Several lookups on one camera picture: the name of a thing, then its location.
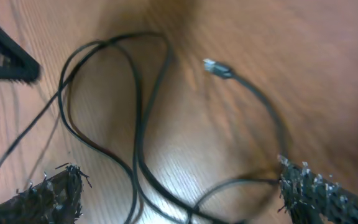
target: coiled cable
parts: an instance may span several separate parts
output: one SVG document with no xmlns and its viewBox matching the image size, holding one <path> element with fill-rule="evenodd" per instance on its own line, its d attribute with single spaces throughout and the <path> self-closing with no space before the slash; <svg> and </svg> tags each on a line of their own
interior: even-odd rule
<svg viewBox="0 0 358 224">
<path fill-rule="evenodd" d="M 150 96 L 150 99 L 145 107 L 145 110 L 143 112 L 142 110 L 142 76 L 140 75 L 140 72 L 136 69 L 135 63 L 131 57 L 131 55 L 125 50 L 123 47 L 118 45 L 118 43 L 122 40 L 126 39 L 133 39 L 136 37 L 143 37 L 143 36 L 152 36 L 152 37 L 159 37 L 161 38 L 166 45 L 167 52 L 165 55 L 165 59 L 163 61 L 163 65 L 158 73 L 157 79 L 155 81 L 154 87 L 152 89 L 152 94 Z M 134 136 L 134 155 L 132 158 L 132 168 L 126 164 L 121 158 L 119 158 L 114 153 L 104 150 L 101 147 L 94 147 L 91 144 L 87 142 L 84 138 L 82 138 L 73 128 L 71 128 L 69 122 L 66 119 L 65 112 L 63 109 L 63 100 L 62 100 L 62 91 L 64 88 L 73 81 L 76 74 L 80 70 L 80 68 L 86 63 L 88 59 L 90 59 L 96 52 L 99 52 L 102 49 L 105 49 L 106 47 L 115 47 L 120 51 L 120 53 L 125 56 L 125 58 L 128 61 L 128 64 L 132 70 L 132 75 L 134 77 L 135 82 L 135 89 L 136 89 L 136 113 L 135 113 L 135 136 Z M 67 68 L 73 58 L 80 52 L 82 52 L 85 49 L 91 48 L 91 50 L 74 66 L 73 70 L 70 72 L 70 74 L 65 78 L 65 74 L 67 73 Z M 67 59 L 65 62 L 62 72 L 60 74 L 60 79 L 58 83 L 58 90 L 57 92 L 51 97 L 51 99 L 48 101 L 48 103 L 44 106 L 44 108 L 41 110 L 41 112 L 35 117 L 35 119 L 29 124 L 27 128 L 15 139 L 15 141 L 11 144 L 11 146 L 8 148 L 8 150 L 2 155 L 0 158 L 0 168 L 3 164 L 3 162 L 7 159 L 7 157 L 12 153 L 12 151 L 17 147 L 17 145 L 20 143 L 21 139 L 34 127 L 34 125 L 37 123 L 37 121 L 42 117 L 42 115 L 48 110 L 50 105 L 53 103 L 53 101 L 57 98 L 58 99 L 58 106 L 59 106 L 59 112 L 62 117 L 62 122 L 67 128 L 67 130 L 74 135 L 79 141 L 81 141 L 83 144 L 88 146 L 89 148 L 100 152 L 104 154 L 105 156 L 110 157 L 114 162 L 117 162 L 117 164 L 120 165 L 120 167 L 124 170 L 124 172 L 128 175 L 128 177 L 131 180 L 132 184 L 132 203 L 131 207 L 129 209 L 128 216 L 126 220 L 124 221 L 125 224 L 130 223 L 132 220 L 132 217 L 135 212 L 136 203 L 137 203 L 137 193 L 144 199 L 144 202 L 155 212 L 157 212 L 159 215 L 163 216 L 167 220 L 170 220 L 173 223 L 191 223 L 191 217 L 192 215 L 197 215 L 199 217 L 205 218 L 207 220 L 212 221 L 213 223 L 229 223 L 224 220 L 221 220 L 220 218 L 214 217 L 210 214 L 207 214 L 205 212 L 200 211 L 200 205 L 208 199 L 212 194 L 215 194 L 216 192 L 219 192 L 222 189 L 225 189 L 226 187 L 233 185 L 235 183 L 244 183 L 244 182 L 262 182 L 262 183 L 268 183 L 268 184 L 276 184 L 278 180 L 255 180 L 255 179 L 232 179 L 228 180 L 225 183 L 222 183 L 214 188 L 212 188 L 209 192 L 207 192 L 203 197 L 200 198 L 200 200 L 196 203 L 195 206 L 188 205 L 183 200 L 177 198 L 172 193 L 170 193 L 158 180 L 157 178 L 151 173 L 150 169 L 147 167 L 145 163 L 144 158 L 144 148 L 143 148 L 143 142 L 144 142 L 144 136 L 147 128 L 147 122 L 149 120 L 154 101 L 157 97 L 158 90 L 163 82 L 164 77 L 167 73 L 167 68 L 169 67 L 169 64 L 171 62 L 173 56 L 173 50 L 167 40 L 167 38 L 159 33 L 156 32 L 136 32 L 136 33 L 130 33 L 130 34 L 123 34 L 119 35 L 117 37 L 110 38 L 109 40 L 97 40 L 90 42 L 88 44 L 85 44 L 75 50 Z M 288 147 L 288 136 L 287 136 L 287 129 L 285 126 L 285 123 L 281 119 L 281 117 L 278 115 L 277 110 L 273 107 L 273 104 L 269 101 L 269 99 L 261 92 L 259 89 L 257 89 L 255 86 L 247 82 L 246 80 L 242 79 L 241 77 L 238 77 L 234 72 L 232 72 L 231 69 L 226 67 L 225 65 L 222 65 L 220 63 L 214 62 L 212 60 L 205 61 L 206 69 L 222 78 L 233 78 L 237 80 L 241 85 L 244 85 L 246 88 L 250 89 L 251 92 L 254 93 L 254 95 L 266 106 L 269 114 L 273 118 L 273 120 L 276 123 L 277 126 L 277 137 L 280 143 L 280 153 L 284 156 L 287 156 L 287 147 Z M 154 204 L 147 196 L 144 194 L 144 191 L 142 190 L 142 187 L 140 186 L 139 182 L 139 175 L 137 173 L 137 166 L 139 165 L 140 171 L 146 178 L 147 182 L 164 198 L 166 198 L 169 202 L 177 205 L 178 207 L 184 209 L 184 211 L 188 214 L 188 218 L 185 221 L 182 221 L 178 218 L 172 217 L 171 215 L 165 213 L 162 211 L 156 204 Z"/>
</svg>

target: comb teeth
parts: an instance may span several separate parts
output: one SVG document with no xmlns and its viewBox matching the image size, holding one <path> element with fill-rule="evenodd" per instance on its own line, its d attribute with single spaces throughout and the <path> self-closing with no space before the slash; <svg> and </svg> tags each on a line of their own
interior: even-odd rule
<svg viewBox="0 0 358 224">
<path fill-rule="evenodd" d="M 24 69 L 24 63 L 0 47 L 0 80 L 30 84 L 39 79 L 39 71 Z"/>
</svg>

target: black wire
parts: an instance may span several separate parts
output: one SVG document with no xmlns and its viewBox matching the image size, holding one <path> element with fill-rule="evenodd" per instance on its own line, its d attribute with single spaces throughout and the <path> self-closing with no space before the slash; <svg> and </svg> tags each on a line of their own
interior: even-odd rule
<svg viewBox="0 0 358 224">
<path fill-rule="evenodd" d="M 167 53 L 165 56 L 165 60 L 163 62 L 163 65 L 158 73 L 157 79 L 155 81 L 155 85 L 152 90 L 152 94 L 150 96 L 150 99 L 147 103 L 146 109 L 142 115 L 142 77 L 139 73 L 139 71 L 135 67 L 135 63 L 132 59 L 132 57 L 129 55 L 129 53 L 117 43 L 119 41 L 125 40 L 125 39 L 132 39 L 134 37 L 141 37 L 141 36 L 152 36 L 152 37 L 160 37 L 163 39 L 167 46 Z M 79 69 L 86 63 L 86 61 L 91 58 L 96 52 L 105 49 L 108 46 L 113 46 L 117 48 L 127 59 L 129 66 L 132 70 L 132 75 L 134 77 L 135 81 L 135 88 L 136 88 L 136 118 L 135 118 L 135 137 L 134 137 L 134 155 L 132 160 L 132 170 L 121 158 L 117 157 L 115 154 L 105 151 L 101 148 L 95 148 L 92 145 L 88 144 L 85 139 L 83 139 L 78 133 L 76 133 L 71 126 L 68 124 L 65 112 L 63 109 L 63 100 L 62 100 L 62 91 L 63 89 L 73 81 L 76 74 L 78 73 Z M 73 58 L 80 53 L 82 50 L 87 49 L 88 47 L 93 47 L 73 68 L 73 70 L 70 72 L 67 79 L 64 81 L 64 76 L 67 72 L 67 68 Z M 277 182 L 276 180 L 230 180 L 229 182 L 220 184 L 213 189 L 211 189 L 209 192 L 207 192 L 203 197 L 199 199 L 199 201 L 196 203 L 194 207 L 188 205 L 183 200 L 177 198 L 176 196 L 172 195 L 151 173 L 150 169 L 147 167 L 145 163 L 145 157 L 144 157 L 144 148 L 143 148 L 143 142 L 144 142 L 144 135 L 146 132 L 147 122 L 150 118 L 150 113 L 152 111 L 152 107 L 154 104 L 154 101 L 157 97 L 158 90 L 160 88 L 160 85 L 163 81 L 163 78 L 165 77 L 167 73 L 168 66 L 172 60 L 173 52 L 172 48 L 165 36 L 159 33 L 155 32 L 137 32 L 137 33 L 131 33 L 131 34 L 124 34 L 119 35 L 117 37 L 113 37 L 107 41 L 97 40 L 94 42 L 90 42 L 88 44 L 83 45 L 82 47 L 75 50 L 67 59 L 65 62 L 62 72 L 60 74 L 59 84 L 58 84 L 58 90 L 57 92 L 51 97 L 49 102 L 45 105 L 45 107 L 41 110 L 41 112 L 35 117 L 35 119 L 29 124 L 29 126 L 17 137 L 17 139 L 11 144 L 11 146 L 8 148 L 8 150 L 2 155 L 2 158 L 0 158 L 0 168 L 2 166 L 2 163 L 6 160 L 6 158 L 10 155 L 10 153 L 16 148 L 16 146 L 19 144 L 21 139 L 34 127 L 34 125 L 37 123 L 37 121 L 41 118 L 41 116 L 48 110 L 49 106 L 53 103 L 53 101 L 58 98 L 58 105 L 60 114 L 62 116 L 62 121 L 74 137 L 76 137 L 79 141 L 81 141 L 83 144 L 88 146 L 89 148 L 98 151 L 105 156 L 110 157 L 113 161 L 117 162 L 121 168 L 125 171 L 125 173 L 129 176 L 131 179 L 132 184 L 132 204 L 129 211 L 129 214 L 125 220 L 124 223 L 129 223 L 132 220 L 132 216 L 134 214 L 136 203 L 137 203 L 137 193 L 144 199 L 145 203 L 151 207 L 152 210 L 157 212 L 159 215 L 163 216 L 164 218 L 170 220 L 173 223 L 189 223 L 191 220 L 191 216 L 193 214 L 198 215 L 200 217 L 203 217 L 207 220 L 212 221 L 213 223 L 228 223 L 225 221 L 222 221 L 219 218 L 213 217 L 212 215 L 208 215 L 204 212 L 200 211 L 200 205 L 207 200 L 212 194 L 215 194 L 216 192 L 225 189 L 227 186 L 232 185 L 234 183 L 239 182 Z M 243 80 L 242 78 L 238 76 L 234 76 L 234 79 L 236 79 L 238 82 L 240 82 L 245 87 L 249 88 L 254 94 L 257 96 L 259 100 L 261 100 L 264 105 L 267 107 L 270 115 L 273 117 L 273 120 L 277 124 L 277 136 L 279 138 L 280 142 L 280 148 L 281 148 L 281 154 L 286 156 L 287 155 L 287 145 L 285 141 L 285 125 L 280 119 L 278 113 L 276 110 L 274 110 L 272 104 L 269 102 L 268 98 L 265 97 L 265 95 L 258 89 L 256 89 L 252 84 L 249 82 Z M 139 163 L 139 168 L 143 175 L 145 176 L 147 182 L 163 197 L 165 197 L 168 201 L 174 203 L 175 205 L 179 206 L 180 208 L 184 209 L 188 214 L 188 219 L 186 222 L 183 222 L 175 217 L 172 217 L 165 212 L 163 212 L 158 206 L 156 206 L 152 201 L 144 194 L 144 191 L 142 190 L 142 187 L 140 186 L 139 182 L 139 176 L 137 173 L 137 163 Z"/>
<path fill-rule="evenodd" d="M 197 202 L 195 203 L 193 210 L 199 210 L 200 206 L 202 206 L 203 203 L 205 203 L 205 201 L 207 201 L 209 198 L 211 198 L 214 194 L 226 190 L 230 187 L 233 187 L 235 185 L 239 185 L 239 184 L 249 184 L 249 183 L 265 183 L 265 184 L 270 184 L 270 185 L 276 185 L 278 184 L 277 180 L 270 180 L 270 179 L 230 179 L 227 181 L 224 181 L 220 184 L 215 185 L 215 187 L 211 188 L 210 190 L 208 190 L 205 194 L 203 194 L 203 196 L 201 196 Z M 191 217 L 193 216 L 192 212 L 188 212 L 188 218 L 187 221 L 185 222 L 186 224 L 190 224 L 191 223 Z"/>
</svg>

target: wood grain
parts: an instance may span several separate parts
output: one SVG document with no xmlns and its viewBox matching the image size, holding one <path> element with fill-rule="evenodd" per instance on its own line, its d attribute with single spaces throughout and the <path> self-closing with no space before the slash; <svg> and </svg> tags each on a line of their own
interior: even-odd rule
<svg viewBox="0 0 358 224">
<path fill-rule="evenodd" d="M 176 60 L 153 110 L 145 153 L 152 172 L 175 195 L 193 203 L 217 182 L 270 167 L 279 153 L 264 107 L 236 82 L 205 73 L 206 57 L 227 62 L 276 103 L 294 140 L 290 159 L 332 174 L 333 182 L 358 195 L 358 1 L 1 0 L 0 26 L 43 67 L 38 85 L 0 82 L 0 156 L 56 91 L 73 50 L 94 39 L 153 29 L 166 33 Z M 163 46 L 153 39 L 124 46 L 139 64 L 148 97 Z M 74 82 L 71 115 L 83 134 L 130 162 L 134 99 L 128 66 L 108 49 Z M 126 175 L 61 123 L 48 143 L 57 118 L 54 104 L 3 165 L 0 203 L 25 186 L 36 164 L 31 179 L 39 182 L 44 170 L 54 175 L 54 167 L 75 162 L 93 184 L 85 186 L 80 223 L 122 223 L 131 201 Z M 163 210 L 185 217 L 143 186 Z M 254 223 L 289 223 L 287 214 L 277 214 L 278 196 L 259 206 L 269 192 L 238 186 L 203 209 L 232 221 L 258 214 Z M 166 222 L 148 207 L 139 220 Z"/>
</svg>

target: usb connector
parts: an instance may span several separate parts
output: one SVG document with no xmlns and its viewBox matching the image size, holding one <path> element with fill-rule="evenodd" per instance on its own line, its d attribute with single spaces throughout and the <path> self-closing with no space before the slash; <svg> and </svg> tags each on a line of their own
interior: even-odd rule
<svg viewBox="0 0 358 224">
<path fill-rule="evenodd" d="M 206 71 L 217 75 L 223 79 L 232 78 L 233 72 L 230 67 L 211 59 L 204 59 L 204 68 Z"/>
</svg>

